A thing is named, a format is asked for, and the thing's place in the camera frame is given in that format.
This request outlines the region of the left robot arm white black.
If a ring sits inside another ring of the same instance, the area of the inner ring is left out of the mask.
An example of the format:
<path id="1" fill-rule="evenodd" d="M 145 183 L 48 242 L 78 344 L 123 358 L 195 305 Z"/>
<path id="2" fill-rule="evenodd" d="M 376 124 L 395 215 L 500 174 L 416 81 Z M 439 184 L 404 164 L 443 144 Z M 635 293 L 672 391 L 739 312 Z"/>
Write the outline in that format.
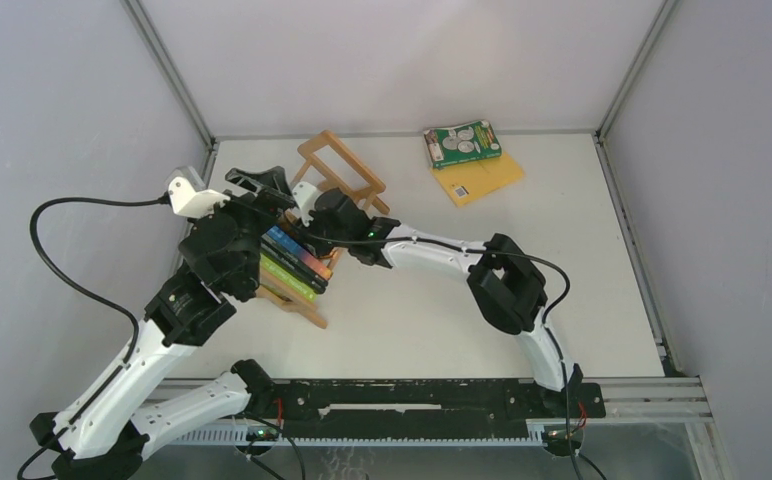
<path id="1" fill-rule="evenodd" d="M 188 220 L 182 261 L 131 316 L 122 351 L 68 407 L 30 424 L 55 479 L 127 479 L 156 451 L 219 418 L 267 414 L 275 384 L 254 360 L 236 362 L 206 385 L 148 405 L 148 396 L 202 347 L 260 287 L 262 237 L 295 204 L 282 167 L 231 169 L 230 187 L 209 189 L 191 167 L 175 170 L 159 203 Z"/>

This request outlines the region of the blue Jane Eyre book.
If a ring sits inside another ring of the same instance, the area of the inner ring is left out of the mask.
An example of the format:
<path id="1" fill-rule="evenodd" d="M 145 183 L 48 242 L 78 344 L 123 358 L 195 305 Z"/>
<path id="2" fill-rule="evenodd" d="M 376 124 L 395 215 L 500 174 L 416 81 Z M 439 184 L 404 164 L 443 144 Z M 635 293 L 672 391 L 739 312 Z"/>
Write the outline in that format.
<path id="1" fill-rule="evenodd" d="M 325 280 L 331 279 L 332 270 L 325 263 L 312 255 L 302 243 L 295 240 L 280 227 L 272 226 L 267 234 L 286 251 L 294 255 L 303 264 L 307 265 L 315 274 Z"/>

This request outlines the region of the Alice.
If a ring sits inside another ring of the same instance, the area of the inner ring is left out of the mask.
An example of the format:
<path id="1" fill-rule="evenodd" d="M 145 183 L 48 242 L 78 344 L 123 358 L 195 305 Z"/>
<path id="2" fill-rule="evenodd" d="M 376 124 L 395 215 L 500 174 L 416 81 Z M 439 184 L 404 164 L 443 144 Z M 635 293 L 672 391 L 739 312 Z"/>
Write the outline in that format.
<path id="1" fill-rule="evenodd" d="M 278 259 L 284 261 L 285 265 L 291 267 L 301 276 L 301 279 L 305 278 L 307 281 L 318 283 L 324 287 L 328 285 L 328 280 L 320 276 L 315 270 L 307 266 L 303 260 L 299 259 L 295 254 L 288 251 L 284 246 L 272 239 L 269 234 L 262 236 L 263 245 L 271 251 Z"/>

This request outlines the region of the green Macmillan book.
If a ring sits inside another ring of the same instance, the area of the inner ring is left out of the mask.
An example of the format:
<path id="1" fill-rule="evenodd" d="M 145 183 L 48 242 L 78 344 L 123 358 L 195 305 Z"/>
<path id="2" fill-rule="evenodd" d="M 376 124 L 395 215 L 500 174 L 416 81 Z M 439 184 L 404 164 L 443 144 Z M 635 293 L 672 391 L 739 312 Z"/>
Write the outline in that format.
<path id="1" fill-rule="evenodd" d="M 476 120 L 423 131 L 431 166 L 443 169 L 500 157 L 503 149 L 488 120 Z"/>

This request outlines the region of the light green paperback book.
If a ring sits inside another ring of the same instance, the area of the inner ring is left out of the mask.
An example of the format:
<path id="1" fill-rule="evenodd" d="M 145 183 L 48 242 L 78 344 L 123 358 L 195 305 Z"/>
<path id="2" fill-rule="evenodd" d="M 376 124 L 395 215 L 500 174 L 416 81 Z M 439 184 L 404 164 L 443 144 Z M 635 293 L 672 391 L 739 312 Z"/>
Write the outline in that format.
<path id="1" fill-rule="evenodd" d="M 261 256 L 260 268 L 262 270 L 262 283 L 274 286 L 286 286 L 309 302 L 314 302 L 316 300 L 317 293 L 311 286 L 296 278 L 292 273 L 288 272 L 284 267 L 274 262 L 268 256 Z"/>

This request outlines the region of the orange booklet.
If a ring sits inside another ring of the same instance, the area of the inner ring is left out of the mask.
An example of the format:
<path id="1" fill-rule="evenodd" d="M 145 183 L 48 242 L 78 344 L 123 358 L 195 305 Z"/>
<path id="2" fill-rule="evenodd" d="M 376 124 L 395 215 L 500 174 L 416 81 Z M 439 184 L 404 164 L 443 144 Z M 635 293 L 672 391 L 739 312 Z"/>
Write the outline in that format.
<path id="1" fill-rule="evenodd" d="M 284 213 L 279 220 L 279 227 L 295 240 L 302 243 L 312 255 L 332 270 L 331 263 L 337 258 L 339 251 L 326 242 L 309 236 L 309 231 L 297 215 L 291 212 Z"/>

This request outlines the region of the wooden book rack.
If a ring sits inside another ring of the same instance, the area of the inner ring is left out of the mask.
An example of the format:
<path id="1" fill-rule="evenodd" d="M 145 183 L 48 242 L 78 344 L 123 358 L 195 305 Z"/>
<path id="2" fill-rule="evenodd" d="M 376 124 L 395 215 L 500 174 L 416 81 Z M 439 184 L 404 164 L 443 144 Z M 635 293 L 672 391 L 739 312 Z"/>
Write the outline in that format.
<path id="1" fill-rule="evenodd" d="M 336 155 L 364 181 L 351 187 L 318 156 L 324 148 Z M 297 148 L 303 165 L 289 182 L 293 207 L 262 238 L 261 285 L 257 296 L 285 312 L 296 313 L 315 326 L 328 325 L 318 312 L 316 297 L 323 294 L 338 259 L 345 252 L 329 238 L 353 239 L 369 220 L 369 209 L 383 215 L 390 207 L 380 195 L 384 182 L 330 130 Z"/>

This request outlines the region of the thin dark book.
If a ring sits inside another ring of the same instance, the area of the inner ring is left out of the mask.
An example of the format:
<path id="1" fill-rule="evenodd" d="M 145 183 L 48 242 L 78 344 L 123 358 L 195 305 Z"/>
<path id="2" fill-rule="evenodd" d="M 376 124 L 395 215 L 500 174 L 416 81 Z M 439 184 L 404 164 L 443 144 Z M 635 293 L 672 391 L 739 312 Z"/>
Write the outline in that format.
<path id="1" fill-rule="evenodd" d="M 293 274 L 293 275 L 294 275 L 296 278 L 298 278 L 299 280 L 301 280 L 301 281 L 305 282 L 306 284 L 308 284 L 309 286 L 311 286 L 311 287 L 312 287 L 312 288 L 315 290 L 315 292 L 316 292 L 317 294 L 324 294 L 324 293 L 325 293 L 325 291 L 326 291 L 326 289 L 327 289 L 328 285 L 327 285 L 326 287 L 324 287 L 324 286 L 322 286 L 322 285 L 320 285 L 320 284 L 318 284 L 318 283 L 314 283 L 314 282 L 311 282 L 311 281 L 307 281 L 305 278 L 301 279 L 301 276 L 300 276 L 300 274 L 299 274 L 298 272 L 296 272 L 296 271 L 295 271 L 294 269 L 292 269 L 291 267 L 288 267 L 288 266 L 286 266 L 286 265 L 285 265 L 285 263 L 284 263 L 284 261 L 282 261 L 281 259 L 278 259 L 278 258 L 277 258 L 277 257 L 276 257 L 276 256 L 275 256 L 275 255 L 274 255 L 272 252 L 271 252 L 271 251 L 269 251 L 269 250 L 268 250 L 268 249 L 267 249 L 267 248 L 266 248 L 266 247 L 263 245 L 262 241 L 261 241 L 261 247 L 262 247 L 262 250 L 263 250 L 263 252 L 264 252 L 264 253 L 265 253 L 265 254 L 266 254 L 266 255 L 267 255 L 267 256 L 268 256 L 270 259 L 272 259 L 274 262 L 276 262 L 277 264 L 279 264 L 279 265 L 281 265 L 282 267 L 284 267 L 284 268 L 285 268 L 285 269 L 286 269 L 288 272 L 292 273 L 292 274 Z"/>

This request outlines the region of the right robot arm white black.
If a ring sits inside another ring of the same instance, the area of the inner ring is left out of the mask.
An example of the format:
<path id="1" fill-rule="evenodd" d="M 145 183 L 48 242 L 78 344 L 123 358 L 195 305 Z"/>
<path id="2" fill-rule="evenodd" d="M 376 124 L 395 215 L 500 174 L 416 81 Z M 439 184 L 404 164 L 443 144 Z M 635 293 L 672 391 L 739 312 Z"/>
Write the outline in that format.
<path id="1" fill-rule="evenodd" d="M 542 267 L 562 268 L 524 253 L 509 236 L 487 241 L 457 240 L 422 232 L 399 220 L 370 216 L 338 188 L 321 191 L 308 182 L 292 189 L 301 215 L 301 234 L 318 246 L 340 247 L 368 266 L 423 268 L 463 281 L 483 318 L 516 338 L 541 387 L 540 402 L 554 416 L 567 415 L 580 400 L 583 374 L 549 321 L 561 303 L 549 300 Z"/>

